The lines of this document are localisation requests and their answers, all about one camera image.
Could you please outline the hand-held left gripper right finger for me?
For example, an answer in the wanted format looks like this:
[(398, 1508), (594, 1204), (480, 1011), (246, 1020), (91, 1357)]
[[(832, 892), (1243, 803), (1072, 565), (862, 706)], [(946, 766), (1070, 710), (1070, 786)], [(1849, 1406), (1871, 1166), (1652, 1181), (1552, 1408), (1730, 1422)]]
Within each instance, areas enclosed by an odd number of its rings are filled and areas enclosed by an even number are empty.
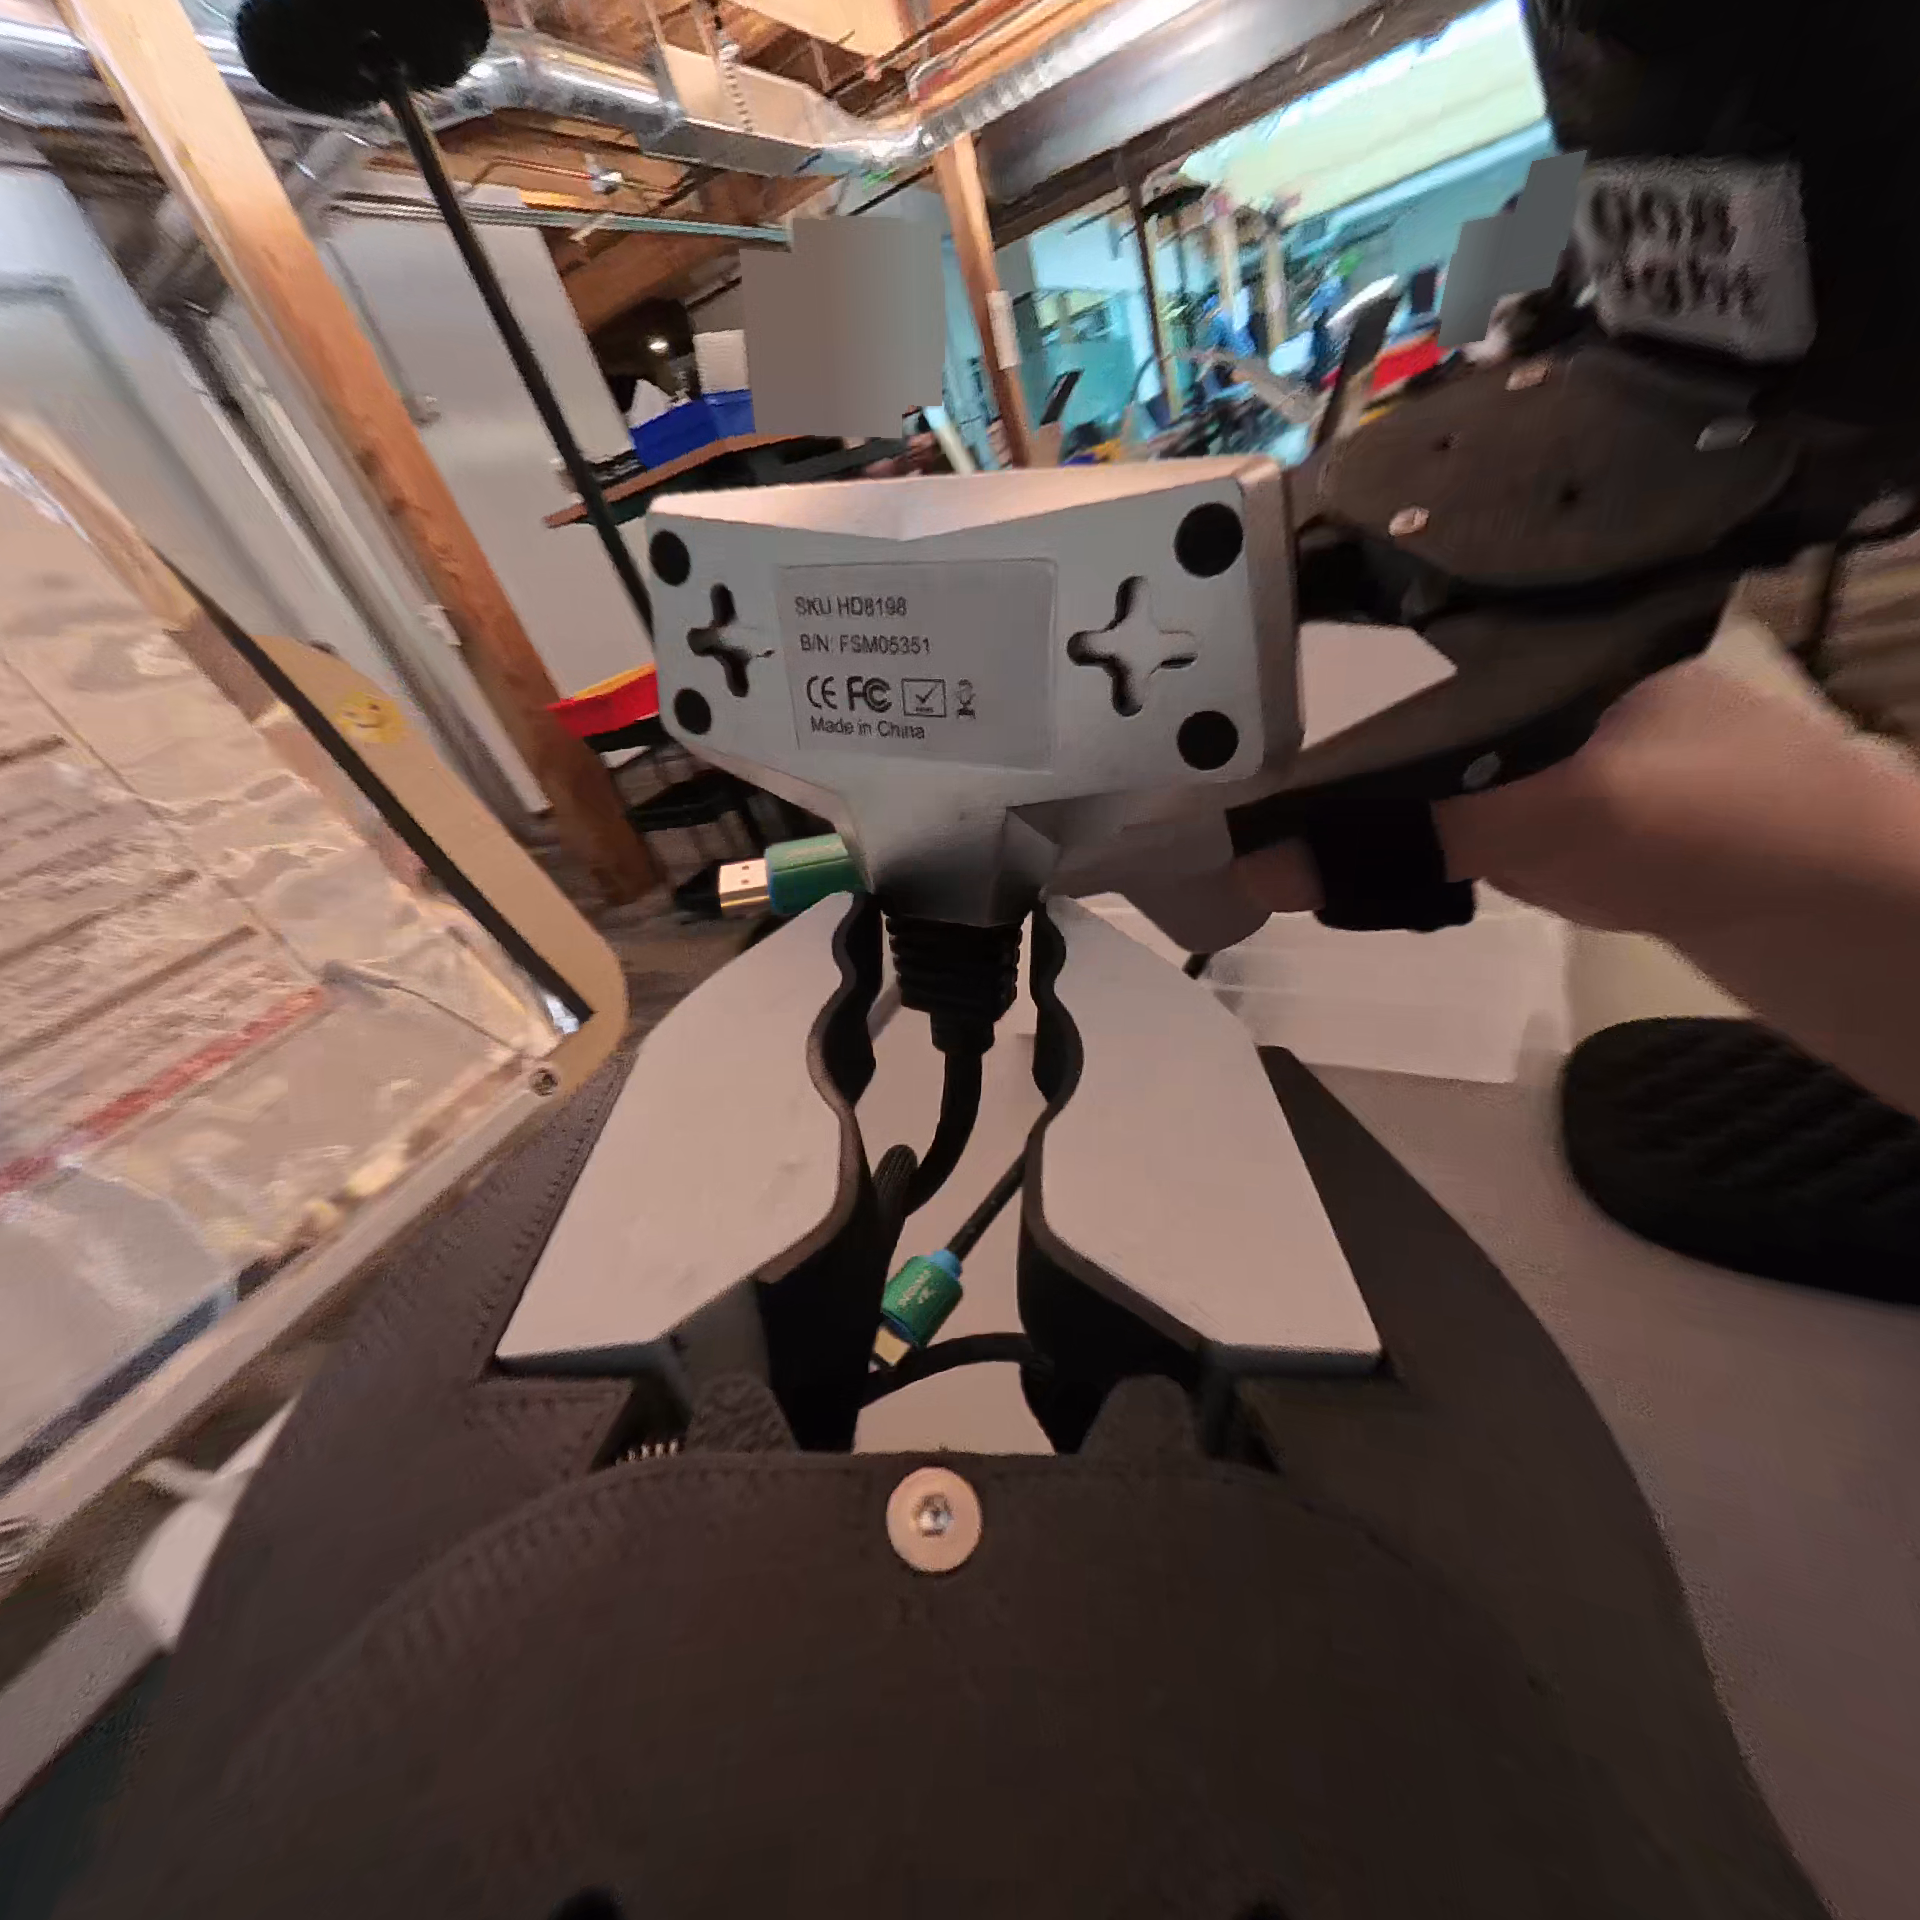
[(1032, 918), (1030, 980), (1033, 1247), (1204, 1374), (1372, 1374), (1377, 1322), (1238, 1018), (1074, 901)]

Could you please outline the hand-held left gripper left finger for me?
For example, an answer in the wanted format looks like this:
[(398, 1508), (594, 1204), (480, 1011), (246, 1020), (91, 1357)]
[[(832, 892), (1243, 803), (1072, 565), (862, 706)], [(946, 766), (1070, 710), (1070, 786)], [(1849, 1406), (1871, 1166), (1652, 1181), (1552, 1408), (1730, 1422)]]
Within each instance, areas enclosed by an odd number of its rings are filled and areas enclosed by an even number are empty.
[(803, 1443), (849, 1443), (886, 1252), (857, 1099), (873, 901), (823, 901), (662, 1018), (497, 1343), (510, 1376), (635, 1383), (683, 1424), (731, 1374)]

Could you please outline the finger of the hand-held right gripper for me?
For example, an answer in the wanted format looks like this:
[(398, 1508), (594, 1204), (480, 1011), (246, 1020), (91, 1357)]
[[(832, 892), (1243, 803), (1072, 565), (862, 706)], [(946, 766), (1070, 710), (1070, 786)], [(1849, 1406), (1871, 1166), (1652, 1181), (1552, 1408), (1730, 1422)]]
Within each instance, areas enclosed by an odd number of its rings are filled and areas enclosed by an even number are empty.
[(1043, 903), (1118, 896), (1188, 954), (1218, 954), (1274, 917), (1238, 871), (1225, 806), (1011, 806), (1004, 860)]

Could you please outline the thin braided hdmi cable green plugs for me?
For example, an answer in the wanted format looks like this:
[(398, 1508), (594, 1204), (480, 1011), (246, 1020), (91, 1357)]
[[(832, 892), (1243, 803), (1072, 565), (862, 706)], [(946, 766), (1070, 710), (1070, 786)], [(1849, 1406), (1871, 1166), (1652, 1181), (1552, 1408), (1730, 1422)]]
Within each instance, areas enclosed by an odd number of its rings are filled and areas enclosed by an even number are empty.
[(899, 1267), (880, 1295), (880, 1324), (871, 1348), (871, 1374), (904, 1376), (919, 1363), (964, 1298), (964, 1268), (987, 1230), (1024, 1183), (1020, 1155), (976, 1203), (946, 1244)]

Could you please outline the thick braided hdmi cable green plugs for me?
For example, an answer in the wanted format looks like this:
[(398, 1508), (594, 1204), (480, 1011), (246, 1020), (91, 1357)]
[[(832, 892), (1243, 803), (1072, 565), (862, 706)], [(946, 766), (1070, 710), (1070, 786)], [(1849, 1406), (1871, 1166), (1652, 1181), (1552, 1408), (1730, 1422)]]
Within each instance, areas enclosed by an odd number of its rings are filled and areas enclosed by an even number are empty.
[(831, 896), (865, 896), (868, 882), (839, 832), (784, 839), (762, 855), (716, 862), (681, 882), (674, 907), (698, 922), (792, 922)]

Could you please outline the silver hdmi switch box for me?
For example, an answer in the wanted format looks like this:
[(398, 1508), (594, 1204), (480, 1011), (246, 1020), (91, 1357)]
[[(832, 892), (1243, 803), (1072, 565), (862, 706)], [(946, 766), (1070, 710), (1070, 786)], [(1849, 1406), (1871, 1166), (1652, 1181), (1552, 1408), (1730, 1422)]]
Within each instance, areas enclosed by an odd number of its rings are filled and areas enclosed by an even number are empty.
[(1018, 806), (1255, 800), (1304, 743), (1265, 454), (674, 493), (642, 522), (662, 715), (827, 820), (899, 914), (1027, 911)]

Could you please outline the person's right hand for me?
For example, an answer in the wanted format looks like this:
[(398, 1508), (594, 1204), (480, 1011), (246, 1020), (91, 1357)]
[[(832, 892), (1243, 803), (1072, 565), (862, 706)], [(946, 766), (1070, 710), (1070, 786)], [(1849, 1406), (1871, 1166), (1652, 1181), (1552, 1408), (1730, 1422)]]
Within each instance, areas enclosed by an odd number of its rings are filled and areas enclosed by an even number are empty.
[(1852, 774), (1880, 771), (1857, 752), (1826, 710), (1691, 661), (1572, 757), (1427, 814), (1451, 880), (1649, 934), (1761, 1008), (1811, 979), (1809, 884)]

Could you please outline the red storage bin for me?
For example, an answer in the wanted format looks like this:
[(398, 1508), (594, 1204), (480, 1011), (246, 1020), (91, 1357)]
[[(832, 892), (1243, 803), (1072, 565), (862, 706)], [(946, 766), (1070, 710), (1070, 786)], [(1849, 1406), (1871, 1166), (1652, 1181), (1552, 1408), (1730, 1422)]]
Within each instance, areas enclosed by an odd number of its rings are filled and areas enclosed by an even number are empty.
[(659, 730), (659, 671), (652, 663), (635, 668), (553, 701), (546, 710), (562, 731), (587, 746)]

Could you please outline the black ribbed round pad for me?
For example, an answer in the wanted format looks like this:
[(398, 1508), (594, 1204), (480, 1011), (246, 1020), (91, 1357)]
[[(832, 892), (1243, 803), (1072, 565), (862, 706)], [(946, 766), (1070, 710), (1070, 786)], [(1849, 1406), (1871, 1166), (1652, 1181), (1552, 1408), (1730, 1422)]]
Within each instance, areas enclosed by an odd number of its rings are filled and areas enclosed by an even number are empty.
[(1919, 1307), (1919, 1122), (1761, 1023), (1650, 1018), (1556, 1079), (1569, 1176), (1619, 1227), (1752, 1280)]

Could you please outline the acrylic sign holder printed sheet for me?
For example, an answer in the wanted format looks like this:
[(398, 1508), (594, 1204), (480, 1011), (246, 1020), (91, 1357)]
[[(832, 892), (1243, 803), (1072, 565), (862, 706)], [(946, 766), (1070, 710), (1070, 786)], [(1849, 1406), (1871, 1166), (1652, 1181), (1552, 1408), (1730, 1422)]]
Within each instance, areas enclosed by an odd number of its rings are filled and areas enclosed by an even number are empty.
[(561, 1099), (562, 1011), (4, 418), (2, 1461), (35, 1542)]

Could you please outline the black rack wooden top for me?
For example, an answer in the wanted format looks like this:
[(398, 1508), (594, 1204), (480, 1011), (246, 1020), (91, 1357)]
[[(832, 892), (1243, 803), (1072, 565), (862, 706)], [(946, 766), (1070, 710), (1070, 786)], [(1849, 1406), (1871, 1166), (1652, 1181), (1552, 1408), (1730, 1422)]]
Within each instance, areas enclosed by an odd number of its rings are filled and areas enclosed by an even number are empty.
[[(608, 506), (616, 522), (628, 528), (668, 493), (806, 485), (820, 478), (844, 478), (860, 466), (865, 466), (865, 447), (844, 442), (754, 435), (752, 438), (721, 442), (670, 466), (641, 469), (614, 487)], [(635, 731), (616, 743), (584, 746), (603, 764), (611, 764), (620, 752), (644, 757), (644, 767), (657, 783), (642, 800), (627, 803), (628, 826), (642, 844), (663, 832), (731, 827), (744, 851), (724, 852), (703, 869), (716, 862), (758, 858), (768, 848), (768, 835), (754, 810), (758, 788), (689, 757), (662, 715), (659, 730)]]

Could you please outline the blue storage bin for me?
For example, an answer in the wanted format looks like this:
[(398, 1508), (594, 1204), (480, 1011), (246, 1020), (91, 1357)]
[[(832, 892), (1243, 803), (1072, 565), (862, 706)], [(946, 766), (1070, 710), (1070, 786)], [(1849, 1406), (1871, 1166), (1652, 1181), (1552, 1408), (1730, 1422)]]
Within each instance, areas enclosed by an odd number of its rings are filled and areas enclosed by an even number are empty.
[(754, 407), (747, 388), (711, 390), (633, 423), (632, 447), (642, 466), (662, 469), (721, 442), (752, 438), (754, 432)]

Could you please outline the black round disc on pole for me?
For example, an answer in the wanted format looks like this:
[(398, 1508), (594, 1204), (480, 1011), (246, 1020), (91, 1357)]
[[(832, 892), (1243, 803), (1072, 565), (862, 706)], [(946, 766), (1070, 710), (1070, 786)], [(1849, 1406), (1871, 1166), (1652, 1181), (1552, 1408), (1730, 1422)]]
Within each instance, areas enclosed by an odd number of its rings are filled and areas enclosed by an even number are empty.
[(416, 99), (423, 88), (456, 86), (478, 64), (492, 42), (489, 7), (484, 3), (246, 3), (232, 32), (250, 75), (284, 106), (340, 117), (369, 111), (372, 106), (390, 109), (623, 589), (642, 629), (650, 631), (655, 604), (641, 567), (620, 532), (598, 469), (571, 432), (545, 363), (459, 200), (439, 140)]

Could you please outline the wooden support post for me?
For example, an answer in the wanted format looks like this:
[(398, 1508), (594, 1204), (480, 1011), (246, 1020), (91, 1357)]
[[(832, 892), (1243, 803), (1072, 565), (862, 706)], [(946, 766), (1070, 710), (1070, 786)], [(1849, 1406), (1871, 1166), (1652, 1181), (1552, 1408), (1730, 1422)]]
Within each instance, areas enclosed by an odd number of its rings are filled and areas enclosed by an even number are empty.
[(945, 196), (956, 266), (984, 351), (1011, 466), (1033, 463), (1033, 427), (1020, 378), (1016, 306), (1007, 294), (992, 243), (992, 221), (972, 135), (958, 135), (932, 157)]
[(642, 901), (662, 882), (650, 848), (628, 826), (603, 762), (553, 715), (559, 685), (184, 10), (58, 10), (251, 323), (411, 552), (488, 703), (545, 791), (564, 851), (608, 903)]

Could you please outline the silver spiral round duct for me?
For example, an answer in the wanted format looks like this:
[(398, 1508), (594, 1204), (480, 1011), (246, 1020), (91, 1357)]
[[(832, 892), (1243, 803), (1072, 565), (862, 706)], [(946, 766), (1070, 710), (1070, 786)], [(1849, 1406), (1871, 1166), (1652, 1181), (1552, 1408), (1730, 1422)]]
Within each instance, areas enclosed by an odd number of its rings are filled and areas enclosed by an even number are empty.
[(641, 152), (746, 176), (889, 176), (938, 152), (912, 119), (867, 124), (795, 79), (659, 45), (635, 64), (539, 32), (495, 27), (463, 82), (459, 117), (537, 111), (633, 140)]

